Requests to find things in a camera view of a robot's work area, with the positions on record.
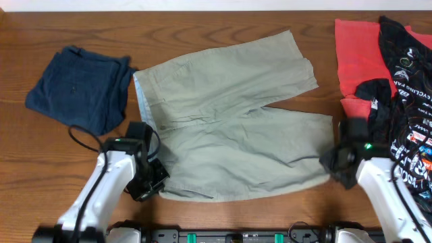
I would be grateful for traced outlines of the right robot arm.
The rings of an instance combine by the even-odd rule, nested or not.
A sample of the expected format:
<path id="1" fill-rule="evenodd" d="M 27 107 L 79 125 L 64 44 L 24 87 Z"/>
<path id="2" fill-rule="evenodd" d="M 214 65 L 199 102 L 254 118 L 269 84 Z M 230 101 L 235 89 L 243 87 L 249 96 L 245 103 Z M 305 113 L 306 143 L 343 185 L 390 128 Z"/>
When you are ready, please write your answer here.
<path id="1" fill-rule="evenodd" d="M 322 155 L 319 162 L 345 189 L 358 185 L 365 191 L 385 242 L 431 241 L 431 224 L 396 173 L 396 163 L 385 145 L 342 143 Z"/>

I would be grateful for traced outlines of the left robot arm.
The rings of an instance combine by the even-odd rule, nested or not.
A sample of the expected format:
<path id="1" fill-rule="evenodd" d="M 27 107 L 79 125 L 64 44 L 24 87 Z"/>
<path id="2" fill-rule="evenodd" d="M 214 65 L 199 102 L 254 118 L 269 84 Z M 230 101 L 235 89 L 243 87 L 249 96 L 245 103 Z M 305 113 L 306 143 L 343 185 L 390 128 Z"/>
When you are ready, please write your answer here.
<path id="1" fill-rule="evenodd" d="M 97 165 L 73 205 L 53 227 L 40 226 L 33 242 L 150 242 L 151 234 L 131 221 L 109 227 L 119 198 L 127 190 L 141 202 L 158 193 L 169 174 L 150 155 L 144 140 L 109 138 Z"/>

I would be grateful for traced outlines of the khaki green shorts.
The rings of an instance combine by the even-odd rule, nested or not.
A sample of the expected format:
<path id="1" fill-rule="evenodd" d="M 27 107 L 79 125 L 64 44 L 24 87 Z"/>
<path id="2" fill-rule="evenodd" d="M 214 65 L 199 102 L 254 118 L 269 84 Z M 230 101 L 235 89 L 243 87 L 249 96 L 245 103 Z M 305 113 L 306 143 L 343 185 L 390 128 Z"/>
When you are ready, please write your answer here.
<path id="1" fill-rule="evenodd" d="M 220 203 L 297 192 L 329 179 L 329 115 L 275 102 L 317 87 L 290 31 L 176 57 L 138 71 L 141 118 L 161 139 L 169 172 L 160 195 Z"/>

